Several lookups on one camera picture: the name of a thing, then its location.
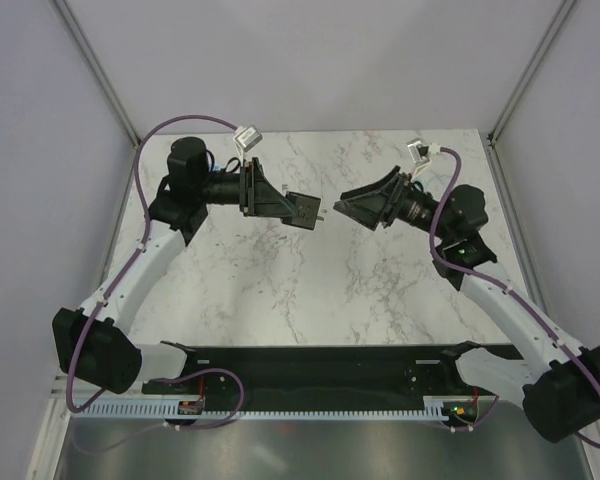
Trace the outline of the aluminium frame post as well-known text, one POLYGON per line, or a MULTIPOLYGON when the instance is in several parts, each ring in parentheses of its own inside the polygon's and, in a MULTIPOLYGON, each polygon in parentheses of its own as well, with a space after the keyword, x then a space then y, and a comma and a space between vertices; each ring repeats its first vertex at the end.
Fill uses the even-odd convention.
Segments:
POLYGON ((105 72, 102 63, 88 39, 84 28, 73 11, 70 2, 67 0, 50 0, 49 3, 58 14, 62 25, 67 30, 74 47, 85 63, 116 121, 132 144, 137 146, 141 141, 138 131, 133 126, 129 114, 123 106, 109 76, 105 72))
POLYGON ((562 0, 545 28, 542 37, 536 45, 531 57, 526 62, 522 73, 508 96, 504 107, 498 115, 494 126, 484 135, 487 144, 494 148, 505 128, 510 123, 520 102, 523 100, 527 90, 530 88, 534 78, 543 65, 544 60, 558 40, 562 31, 569 22, 574 11, 579 6, 578 0, 562 0))

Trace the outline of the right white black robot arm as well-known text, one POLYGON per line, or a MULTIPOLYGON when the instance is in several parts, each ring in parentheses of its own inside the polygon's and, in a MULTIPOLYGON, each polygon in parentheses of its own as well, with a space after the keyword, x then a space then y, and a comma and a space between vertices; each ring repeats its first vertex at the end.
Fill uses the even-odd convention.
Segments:
POLYGON ((600 347, 586 348, 515 286, 479 234, 488 221, 480 189, 450 184, 435 200, 394 168, 343 193, 334 209, 370 230, 400 220, 428 233, 438 274, 484 311, 521 356, 507 360, 476 343, 459 344, 437 371, 445 391, 485 389, 522 409, 552 443, 600 420, 600 347))

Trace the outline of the aluminium front rail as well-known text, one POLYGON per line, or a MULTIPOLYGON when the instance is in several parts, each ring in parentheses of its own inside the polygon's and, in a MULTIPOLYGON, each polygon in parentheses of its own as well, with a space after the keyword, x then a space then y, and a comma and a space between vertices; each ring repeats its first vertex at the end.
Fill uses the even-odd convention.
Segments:
MULTIPOLYGON (((121 394, 113 393, 109 390, 105 390, 100 396, 99 399, 108 399, 108 398, 135 398, 139 397, 142 394, 142 387, 144 386, 143 382, 134 382, 131 387, 121 394)), ((62 398, 66 397, 65 391, 67 387, 67 375, 63 373, 59 373, 56 375, 52 387, 51 387, 51 396, 54 398, 62 398)), ((100 390, 100 387, 92 385, 86 381, 80 380, 76 378, 73 381, 72 388, 72 398, 76 404, 83 404, 89 398, 91 398, 94 394, 96 394, 100 390)))

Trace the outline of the right aluminium frame post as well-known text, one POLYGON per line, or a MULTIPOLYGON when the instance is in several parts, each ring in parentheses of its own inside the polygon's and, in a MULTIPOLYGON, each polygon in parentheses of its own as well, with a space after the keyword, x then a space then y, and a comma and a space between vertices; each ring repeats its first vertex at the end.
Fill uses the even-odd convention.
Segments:
POLYGON ((562 0, 545 28, 542 37, 536 45, 531 57, 526 62, 522 73, 508 96, 504 107, 498 115, 494 126, 484 135, 487 144, 494 148, 505 128, 510 123, 520 102, 523 100, 527 90, 530 88, 534 78, 543 65, 544 60, 558 40, 562 31, 569 22, 574 11, 579 6, 578 0, 562 0))

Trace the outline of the left aluminium frame post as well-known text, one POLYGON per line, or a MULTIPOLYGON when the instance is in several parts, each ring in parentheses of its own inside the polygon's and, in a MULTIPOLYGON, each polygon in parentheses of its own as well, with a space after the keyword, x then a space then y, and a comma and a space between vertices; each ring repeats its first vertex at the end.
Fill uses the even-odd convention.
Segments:
POLYGON ((85 63, 116 121, 132 144, 137 146, 141 141, 138 131, 133 126, 129 114, 123 106, 109 76, 105 72, 102 63, 88 39, 84 28, 73 11, 70 2, 67 0, 50 0, 49 3, 58 14, 62 25, 67 30, 74 47, 85 63))

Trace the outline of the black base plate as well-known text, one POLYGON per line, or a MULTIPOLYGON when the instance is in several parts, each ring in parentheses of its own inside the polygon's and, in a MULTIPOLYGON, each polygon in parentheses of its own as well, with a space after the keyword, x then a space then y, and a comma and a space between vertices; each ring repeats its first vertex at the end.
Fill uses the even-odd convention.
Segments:
POLYGON ((427 396, 481 394, 442 362, 443 345, 197 347, 184 382, 149 381, 149 395, 202 395, 221 410, 418 408, 427 396))

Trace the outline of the black cube plug adapter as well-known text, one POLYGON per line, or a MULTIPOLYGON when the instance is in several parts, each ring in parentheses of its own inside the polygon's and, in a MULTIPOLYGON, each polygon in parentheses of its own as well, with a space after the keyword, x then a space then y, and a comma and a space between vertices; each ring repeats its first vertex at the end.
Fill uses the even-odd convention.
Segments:
POLYGON ((321 199, 298 192, 288 192, 285 198, 295 207, 291 217, 284 218, 282 223, 291 227, 314 230, 318 221, 321 199))

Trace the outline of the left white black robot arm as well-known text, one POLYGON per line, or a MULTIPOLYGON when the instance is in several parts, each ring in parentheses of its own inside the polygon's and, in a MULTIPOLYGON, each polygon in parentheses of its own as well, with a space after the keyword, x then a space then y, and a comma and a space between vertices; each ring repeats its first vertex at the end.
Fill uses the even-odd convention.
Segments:
POLYGON ((130 340, 137 312, 199 231, 210 206, 234 205, 246 217, 291 225, 300 213, 299 198, 273 187, 258 159, 235 171, 218 170, 202 139, 173 142, 167 174, 145 206, 144 230, 127 259, 77 309, 62 308, 52 321, 67 382, 82 380, 116 394, 156 378, 164 378, 178 393, 195 389, 200 371, 187 361, 184 347, 167 342, 137 346, 130 340))

